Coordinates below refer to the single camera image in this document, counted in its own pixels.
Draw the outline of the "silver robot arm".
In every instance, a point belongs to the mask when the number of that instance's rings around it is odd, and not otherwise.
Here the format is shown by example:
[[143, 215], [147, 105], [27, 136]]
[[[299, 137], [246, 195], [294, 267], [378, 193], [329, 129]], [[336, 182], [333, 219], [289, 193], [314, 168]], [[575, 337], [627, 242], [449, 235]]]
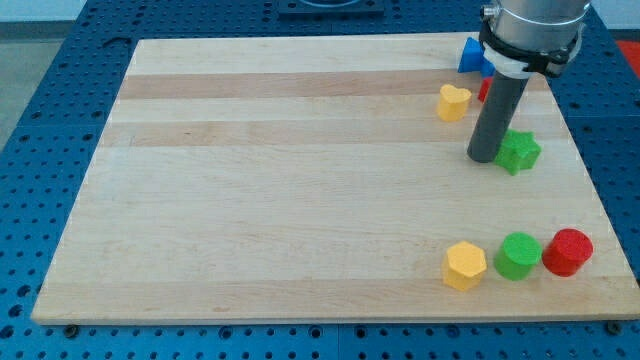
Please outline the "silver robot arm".
[[582, 45], [590, 0], [492, 0], [480, 8], [484, 57], [509, 78], [559, 77]]

